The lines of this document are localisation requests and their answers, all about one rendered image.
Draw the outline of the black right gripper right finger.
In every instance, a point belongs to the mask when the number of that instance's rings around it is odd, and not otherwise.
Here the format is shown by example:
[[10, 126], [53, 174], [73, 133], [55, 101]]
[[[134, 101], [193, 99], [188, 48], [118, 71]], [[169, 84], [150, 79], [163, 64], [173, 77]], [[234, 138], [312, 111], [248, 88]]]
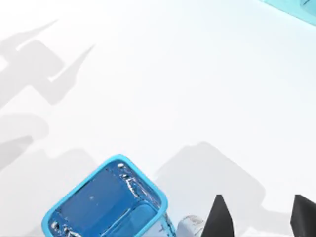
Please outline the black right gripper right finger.
[[316, 237], [316, 203], [295, 195], [290, 224], [294, 237]]

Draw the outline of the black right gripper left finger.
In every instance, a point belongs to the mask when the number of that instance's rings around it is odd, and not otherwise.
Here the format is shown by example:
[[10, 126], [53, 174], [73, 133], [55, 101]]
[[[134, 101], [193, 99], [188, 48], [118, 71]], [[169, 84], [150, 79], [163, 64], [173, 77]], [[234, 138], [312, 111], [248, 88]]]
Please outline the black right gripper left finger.
[[217, 194], [201, 237], [234, 237], [234, 224], [222, 195]]

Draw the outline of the white shoe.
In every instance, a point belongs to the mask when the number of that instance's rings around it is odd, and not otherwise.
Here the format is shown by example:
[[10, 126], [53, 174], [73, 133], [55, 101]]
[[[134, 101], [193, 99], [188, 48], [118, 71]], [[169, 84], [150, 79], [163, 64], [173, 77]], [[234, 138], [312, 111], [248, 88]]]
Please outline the white shoe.
[[201, 237], [205, 221], [195, 215], [188, 215], [177, 225], [176, 237]]

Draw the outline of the blue square basket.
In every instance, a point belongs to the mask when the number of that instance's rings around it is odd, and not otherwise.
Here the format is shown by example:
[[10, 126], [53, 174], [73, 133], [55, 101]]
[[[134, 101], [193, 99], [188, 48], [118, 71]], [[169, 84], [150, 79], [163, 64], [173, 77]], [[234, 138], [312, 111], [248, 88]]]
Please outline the blue square basket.
[[45, 237], [176, 237], [164, 192], [129, 158], [104, 161], [44, 216]]

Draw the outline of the light blue rack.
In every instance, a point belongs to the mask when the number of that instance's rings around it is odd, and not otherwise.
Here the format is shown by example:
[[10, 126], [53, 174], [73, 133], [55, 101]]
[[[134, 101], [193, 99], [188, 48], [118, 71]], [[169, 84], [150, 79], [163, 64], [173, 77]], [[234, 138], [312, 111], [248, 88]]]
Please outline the light blue rack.
[[316, 26], [316, 0], [260, 0], [282, 12]]

